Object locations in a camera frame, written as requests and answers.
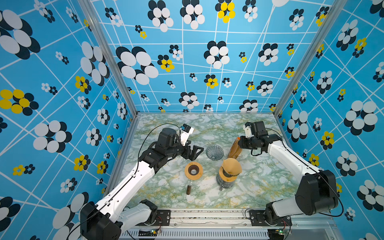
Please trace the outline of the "grey glass dripper cone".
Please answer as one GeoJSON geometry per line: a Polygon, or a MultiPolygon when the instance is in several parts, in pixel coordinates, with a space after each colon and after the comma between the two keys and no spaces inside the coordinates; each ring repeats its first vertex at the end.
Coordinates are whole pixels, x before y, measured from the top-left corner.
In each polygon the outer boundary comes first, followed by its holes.
{"type": "Polygon", "coordinates": [[[217,145],[210,145],[206,149],[206,156],[212,161],[219,161],[224,157],[224,150],[217,145]]]}

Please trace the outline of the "glass scoop wooden handle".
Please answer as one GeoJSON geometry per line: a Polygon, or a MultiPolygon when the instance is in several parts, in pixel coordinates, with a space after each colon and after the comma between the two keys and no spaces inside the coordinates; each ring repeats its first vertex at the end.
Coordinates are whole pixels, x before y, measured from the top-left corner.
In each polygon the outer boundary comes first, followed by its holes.
{"type": "Polygon", "coordinates": [[[192,183],[193,183],[192,180],[188,180],[187,190],[186,190],[186,194],[187,194],[187,195],[190,195],[190,194],[191,194],[191,191],[192,191],[192,183]]]}

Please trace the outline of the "grey ribbed glass carafe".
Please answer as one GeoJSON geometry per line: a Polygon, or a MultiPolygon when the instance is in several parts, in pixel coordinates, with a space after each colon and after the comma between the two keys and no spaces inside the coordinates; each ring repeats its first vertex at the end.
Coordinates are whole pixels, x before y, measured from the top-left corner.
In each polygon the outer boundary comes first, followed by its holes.
{"type": "Polygon", "coordinates": [[[219,185],[219,191],[223,189],[230,189],[235,185],[235,182],[226,182],[219,175],[216,176],[216,181],[219,185]]]}

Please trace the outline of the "wooden ring dripper holder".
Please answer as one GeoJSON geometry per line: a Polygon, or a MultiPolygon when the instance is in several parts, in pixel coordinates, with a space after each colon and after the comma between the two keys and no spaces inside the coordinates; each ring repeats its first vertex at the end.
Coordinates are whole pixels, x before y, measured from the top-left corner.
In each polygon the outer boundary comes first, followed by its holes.
{"type": "Polygon", "coordinates": [[[219,170],[219,177],[220,177],[224,182],[227,182],[227,183],[234,182],[234,181],[237,179],[238,175],[239,175],[239,174],[231,175],[231,174],[227,173],[224,169],[220,169],[220,170],[219,170]]]}

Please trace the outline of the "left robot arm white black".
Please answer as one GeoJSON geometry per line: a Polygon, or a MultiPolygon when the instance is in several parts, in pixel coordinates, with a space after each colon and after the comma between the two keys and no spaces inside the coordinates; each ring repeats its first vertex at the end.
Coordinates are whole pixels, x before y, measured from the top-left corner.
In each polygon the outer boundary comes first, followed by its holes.
{"type": "Polygon", "coordinates": [[[121,234],[156,219],[157,206],[148,200],[126,209],[138,190],[164,165],[178,156],[194,161],[204,148],[191,146],[189,136],[194,128],[182,125],[178,130],[164,128],[157,141],[138,157],[132,171],[96,204],[88,203],[81,210],[80,238],[82,240],[117,240],[121,234]]]}

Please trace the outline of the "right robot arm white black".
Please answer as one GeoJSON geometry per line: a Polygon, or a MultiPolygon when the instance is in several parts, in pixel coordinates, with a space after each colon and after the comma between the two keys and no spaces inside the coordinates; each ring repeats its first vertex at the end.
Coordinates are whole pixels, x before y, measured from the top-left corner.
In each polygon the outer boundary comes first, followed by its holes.
{"type": "Polygon", "coordinates": [[[241,149],[257,150],[268,153],[277,159],[299,182],[294,197],[268,203],[265,221],[273,226],[283,218],[293,215],[326,214],[341,204],[337,195],[335,175],[322,171],[306,162],[302,157],[287,147],[277,134],[269,134],[264,122],[247,122],[243,129],[245,135],[238,143],[241,149]]]}

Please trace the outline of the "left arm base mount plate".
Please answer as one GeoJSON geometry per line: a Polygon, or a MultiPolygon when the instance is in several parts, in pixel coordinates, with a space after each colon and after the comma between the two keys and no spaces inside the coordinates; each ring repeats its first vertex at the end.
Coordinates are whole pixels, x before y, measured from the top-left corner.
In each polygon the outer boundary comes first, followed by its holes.
{"type": "Polygon", "coordinates": [[[169,226],[171,220],[171,210],[156,210],[151,213],[149,218],[136,226],[169,226]]]}

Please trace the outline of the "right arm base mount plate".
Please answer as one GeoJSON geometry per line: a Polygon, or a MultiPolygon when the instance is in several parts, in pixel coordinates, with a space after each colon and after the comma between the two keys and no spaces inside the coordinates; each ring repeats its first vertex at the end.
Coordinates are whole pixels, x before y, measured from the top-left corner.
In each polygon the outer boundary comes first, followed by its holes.
{"type": "Polygon", "coordinates": [[[291,227],[290,216],[278,217],[269,210],[246,210],[245,216],[253,227],[291,227]]]}

